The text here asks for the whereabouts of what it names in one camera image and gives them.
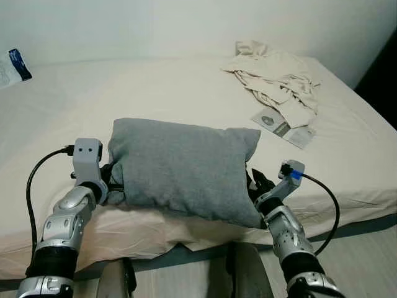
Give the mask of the grey pillow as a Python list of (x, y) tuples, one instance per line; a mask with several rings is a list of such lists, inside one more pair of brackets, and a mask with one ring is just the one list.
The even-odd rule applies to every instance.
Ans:
[(247, 162), (261, 133), (122, 117), (109, 142), (110, 205), (153, 208), (174, 215), (258, 228), (247, 190)]

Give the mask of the grey robot right leg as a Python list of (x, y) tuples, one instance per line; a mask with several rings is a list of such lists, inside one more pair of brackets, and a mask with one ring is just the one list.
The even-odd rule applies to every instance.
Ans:
[(226, 255), (230, 298), (275, 298), (260, 253), (253, 244), (231, 242)]

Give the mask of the crumpled beige clothing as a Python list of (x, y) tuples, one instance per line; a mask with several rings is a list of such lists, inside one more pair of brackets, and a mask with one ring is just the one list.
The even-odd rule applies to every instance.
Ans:
[(278, 111), (290, 127), (307, 127), (318, 114), (315, 82), (300, 57), (266, 43), (235, 42), (221, 70), (232, 73), (257, 101)]

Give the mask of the bed with beige sheet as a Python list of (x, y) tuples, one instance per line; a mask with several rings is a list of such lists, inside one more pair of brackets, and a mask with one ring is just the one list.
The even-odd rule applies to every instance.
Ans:
[[(110, 142), (113, 122), (141, 117), (226, 129), (256, 129), (263, 110), (229, 72), (229, 59), (106, 60), (32, 67), (32, 79), (0, 89), (0, 280), (25, 276), (32, 251), (25, 203), (29, 173), (79, 137)], [(249, 166), (275, 179), (300, 161), (341, 205), (341, 226), (396, 211), (395, 129), (317, 60), (306, 58), (319, 113), (305, 148), (264, 131)], [(269, 245), (267, 231), (158, 210), (99, 207), (85, 231), (78, 268), (129, 256), (151, 259), (178, 244), (193, 251), (239, 239)]]

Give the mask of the dark teal upholstered headboard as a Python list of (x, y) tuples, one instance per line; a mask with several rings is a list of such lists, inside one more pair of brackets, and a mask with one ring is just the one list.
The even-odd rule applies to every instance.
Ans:
[(396, 29), (381, 48), (354, 91), (362, 97), (392, 128), (396, 129), (396, 87), (390, 70), (396, 66)]

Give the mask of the white and blue packet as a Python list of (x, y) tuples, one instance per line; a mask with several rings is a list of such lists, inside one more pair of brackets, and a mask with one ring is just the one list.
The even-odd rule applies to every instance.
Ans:
[(16, 48), (0, 51), (0, 90), (31, 79), (22, 52)]

